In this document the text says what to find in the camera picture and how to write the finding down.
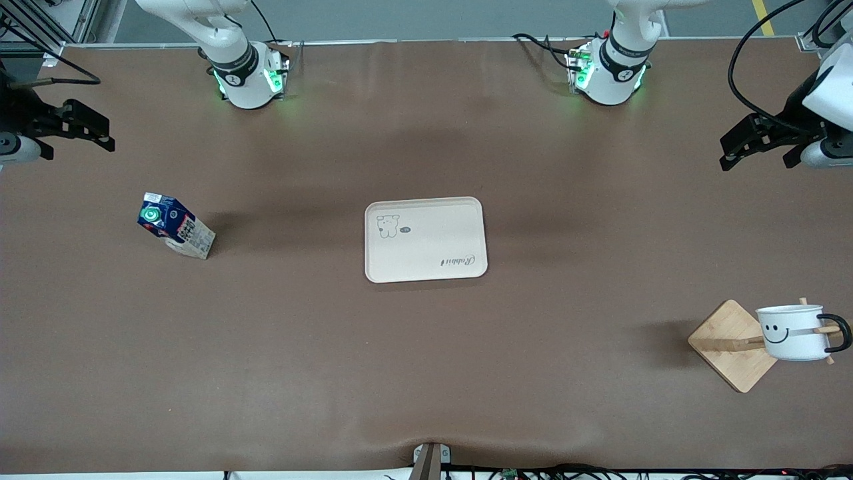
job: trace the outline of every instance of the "table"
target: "table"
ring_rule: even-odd
[[[728,298],[853,314],[853,172],[720,171],[733,47],[661,42],[616,108],[515,43],[310,47],[257,111],[193,50],[69,49],[103,84],[40,92],[118,148],[51,140],[0,177],[0,471],[384,468],[427,440],[457,464],[849,462],[850,354],[740,395],[686,341]],[[747,50],[771,110],[816,66]],[[211,258],[135,224],[145,191],[218,233]],[[364,277],[371,202],[469,195],[482,278]]]

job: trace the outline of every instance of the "black mug handle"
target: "black mug handle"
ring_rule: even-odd
[[[850,345],[853,345],[853,335],[850,334],[850,325],[847,325],[847,320],[842,319],[838,315],[833,315],[831,313],[821,313],[817,316],[818,319],[832,320],[833,322],[838,324],[838,327],[841,329],[841,335],[844,337],[844,340],[837,347],[826,348],[823,351],[827,354],[834,354],[836,352],[840,352],[841,350],[846,350],[850,348]]]

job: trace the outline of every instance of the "white mug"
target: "white mug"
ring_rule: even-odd
[[[767,353],[779,360],[821,360],[829,354],[846,350],[853,343],[850,326],[838,315],[823,313],[821,305],[781,305],[756,310],[764,347]],[[837,347],[829,346],[825,333],[814,333],[815,328],[825,326],[823,320],[838,324],[844,341]]]

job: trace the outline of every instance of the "milk carton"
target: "milk carton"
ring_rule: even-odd
[[[216,237],[178,200],[156,193],[145,194],[136,222],[162,238],[170,249],[202,260],[207,258]]]

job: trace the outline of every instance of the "wire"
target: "wire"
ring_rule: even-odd
[[[41,50],[43,53],[46,53],[46,54],[54,57],[56,60],[61,61],[62,63],[65,63],[69,67],[73,68],[74,70],[77,70],[78,72],[80,72],[83,75],[90,78],[88,80],[84,80],[84,79],[55,79],[53,77],[49,77],[47,79],[36,79],[35,80],[36,82],[38,82],[38,81],[46,82],[47,80],[49,80],[48,83],[42,83],[40,85],[50,85],[50,84],[99,85],[101,83],[101,79],[99,79],[97,76],[95,76],[89,70],[86,70],[85,68],[80,67],[78,64],[74,63],[73,61],[66,60],[66,59],[62,58],[61,55],[57,55],[54,52],[44,48],[42,45],[40,45],[40,44],[32,41],[31,39],[21,35],[21,33],[18,32],[18,30],[16,30],[9,23],[5,23],[4,25],[6,26],[6,28],[9,29],[10,32],[12,32],[15,35],[17,35],[18,37],[20,37],[21,40],[27,42],[28,44],[32,45],[33,47]]]
[[[832,19],[832,20],[830,20],[830,21],[829,21],[829,22],[828,22],[828,23],[827,23],[827,24],[826,24],[826,25],[825,25],[825,26],[824,26],[824,27],[823,27],[823,28],[822,28],[822,29],[821,29],[817,34],[818,34],[819,36],[820,36],[820,35],[823,35],[823,34],[824,34],[824,32],[826,32],[827,30],[829,30],[830,28],[832,28],[832,27],[833,27],[833,25],[835,25],[835,23],[836,23],[837,21],[841,20],[841,17],[843,17],[845,14],[847,14],[847,12],[848,12],[848,11],[850,11],[850,9],[851,9],[851,8],[853,8],[853,2],[850,2],[850,5],[847,5],[846,7],[844,7],[843,9],[841,9],[841,11],[840,11],[840,12],[838,12],[838,15],[835,15],[835,16],[833,17],[833,19]]]
[[[273,31],[272,31],[272,27],[270,26],[270,23],[269,23],[269,22],[267,21],[267,19],[266,19],[266,15],[264,15],[264,12],[262,12],[262,11],[261,11],[261,9],[258,7],[258,4],[257,4],[257,3],[255,3],[255,0],[252,0],[252,6],[255,8],[255,10],[257,10],[257,11],[258,11],[258,15],[260,15],[261,20],[263,20],[263,21],[264,21],[264,25],[266,25],[266,26],[267,26],[267,32],[269,32],[269,33],[270,33],[270,39],[269,39],[269,40],[267,40],[267,41],[268,41],[268,42],[281,42],[282,40],[281,40],[281,39],[279,39],[279,38],[278,38],[278,37],[273,33]]]
[[[550,49],[547,44],[540,42],[536,37],[529,35],[527,33],[516,33],[515,35],[513,35],[513,38],[515,38],[516,40],[521,40],[522,38],[524,38],[525,40],[530,40],[531,42],[536,44],[537,47],[539,47],[541,49],[545,49],[545,50],[552,50],[555,53],[560,53],[563,55],[569,53],[569,50]],[[545,36],[545,41],[546,42],[548,41],[548,35]]]
[[[484,467],[476,465],[442,465],[442,471],[470,471],[476,477],[477,471],[490,472],[489,480],[500,480],[503,478],[503,472],[508,471],[502,468]],[[519,478],[531,476],[526,475],[531,473],[539,478],[540,475],[547,476],[550,480],[567,480],[569,478],[579,478],[588,475],[593,478],[601,478],[595,474],[604,474],[608,478],[610,475],[619,477],[620,480],[627,480],[626,475],[636,475],[635,480],[650,480],[650,473],[665,473],[669,478],[675,474],[683,474],[685,477],[679,480],[750,480],[759,475],[773,475],[795,477],[797,480],[829,480],[832,477],[846,477],[848,480],[853,480],[853,465],[827,465],[816,470],[799,470],[792,468],[767,468],[761,470],[721,470],[721,469],[698,469],[698,470],[672,470],[672,469],[651,469],[651,470],[613,470],[605,467],[587,465],[587,464],[561,464],[551,467],[542,468],[525,468],[516,470]]]
[[[778,9],[773,10],[772,12],[767,14],[767,16],[765,16],[764,18],[759,20],[758,23],[753,25],[752,28],[749,29],[749,32],[747,32],[746,35],[744,35],[744,37],[740,39],[740,41],[738,42],[738,46],[734,48],[734,53],[732,53],[732,61],[728,64],[728,88],[730,88],[732,93],[734,93],[735,98],[740,100],[741,103],[746,105],[753,112],[760,114],[763,117],[766,117],[768,120],[774,122],[776,125],[784,126],[785,128],[788,128],[790,130],[794,130],[795,132],[801,133],[803,135],[811,135],[811,132],[809,132],[808,130],[805,130],[804,128],[799,127],[799,126],[795,126],[794,124],[788,123],[788,122],[784,121],[783,119],[777,117],[776,115],[770,114],[769,112],[767,112],[763,108],[759,108],[755,103],[752,103],[749,100],[747,100],[746,97],[744,97],[743,94],[740,93],[740,90],[738,90],[737,85],[734,84],[734,65],[737,63],[738,57],[740,56],[740,51],[743,50],[744,44],[746,44],[746,41],[749,40],[750,37],[752,37],[752,34],[757,32],[758,29],[761,28],[762,25],[764,25],[765,23],[770,21],[770,19],[772,19],[773,17],[777,16],[778,14],[784,12],[785,10],[788,10],[789,8],[793,7],[794,5],[797,5],[797,4],[802,3],[804,1],[805,0],[791,0],[791,2],[788,2],[784,5],[782,5],[781,7],[779,7]]]
[[[845,2],[845,1],[846,0],[834,0],[832,3],[830,3],[823,10],[823,12],[821,12],[821,16],[817,17],[815,24],[811,27],[811,41],[815,45],[817,45],[821,48],[824,48],[824,49],[831,49],[833,47],[833,44],[830,44],[828,42],[824,42],[823,40],[821,40],[821,34],[824,33],[826,31],[826,29],[828,29],[830,26],[835,24],[835,22],[838,21],[839,18],[841,18],[841,15],[843,15],[844,12],[846,12],[848,9],[850,9],[851,6],[853,6],[853,3],[848,5],[845,9],[843,9],[841,11],[841,13],[837,17],[835,17],[835,19],[833,21],[829,22],[827,24],[827,27],[825,30],[821,31],[820,27],[823,24],[823,21],[829,16],[830,12],[835,10],[841,3]]]
[[[241,25],[241,23],[239,21],[234,20],[234,18],[232,18],[231,15],[224,14],[222,16],[225,17],[225,20],[230,21],[231,23],[237,25],[239,28],[243,27],[243,25]]]
[[[554,61],[556,61],[557,64],[563,68],[567,68],[569,70],[572,70],[573,72],[580,72],[580,70],[581,70],[580,67],[575,67],[573,65],[567,65],[562,60],[560,60],[560,58],[557,56],[557,54],[567,55],[569,53],[569,50],[563,50],[563,49],[555,48],[551,44],[551,40],[550,40],[550,38],[548,38],[548,35],[545,35],[545,43],[540,42],[538,39],[536,39],[536,37],[533,37],[532,35],[528,35],[527,33],[516,33],[515,35],[513,35],[513,38],[515,38],[516,40],[521,40],[522,38],[530,40],[531,42],[536,44],[536,46],[551,52],[551,56],[554,58]]]

